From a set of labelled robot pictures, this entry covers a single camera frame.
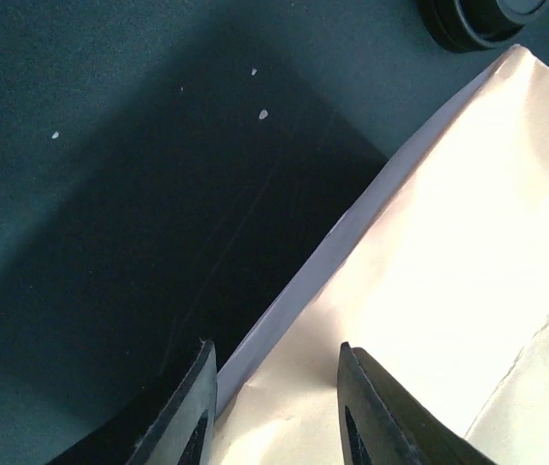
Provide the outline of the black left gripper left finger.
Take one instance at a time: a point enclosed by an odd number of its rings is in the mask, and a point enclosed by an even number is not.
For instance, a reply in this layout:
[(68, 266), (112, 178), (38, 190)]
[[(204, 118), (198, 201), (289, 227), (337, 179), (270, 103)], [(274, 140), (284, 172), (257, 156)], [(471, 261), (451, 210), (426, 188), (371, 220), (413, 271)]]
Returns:
[(217, 401), (215, 345), (202, 342), (52, 464), (206, 464)]

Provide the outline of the kraft bag with white handles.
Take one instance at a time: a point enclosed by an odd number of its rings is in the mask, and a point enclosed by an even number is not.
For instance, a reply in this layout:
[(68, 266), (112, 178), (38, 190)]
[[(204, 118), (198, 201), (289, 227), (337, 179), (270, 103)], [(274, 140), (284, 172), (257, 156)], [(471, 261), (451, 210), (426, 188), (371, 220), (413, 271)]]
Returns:
[(214, 464), (341, 464), (340, 348), (497, 464), (549, 464), (549, 67), (513, 46), (395, 154), (219, 374)]

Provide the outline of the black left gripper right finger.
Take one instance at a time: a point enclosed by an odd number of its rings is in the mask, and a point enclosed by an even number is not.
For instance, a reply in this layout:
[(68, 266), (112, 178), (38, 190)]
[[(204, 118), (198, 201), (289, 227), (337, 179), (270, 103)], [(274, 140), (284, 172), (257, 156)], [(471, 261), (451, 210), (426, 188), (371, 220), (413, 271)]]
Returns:
[(346, 464), (490, 464), (364, 349), (340, 347), (337, 400)]

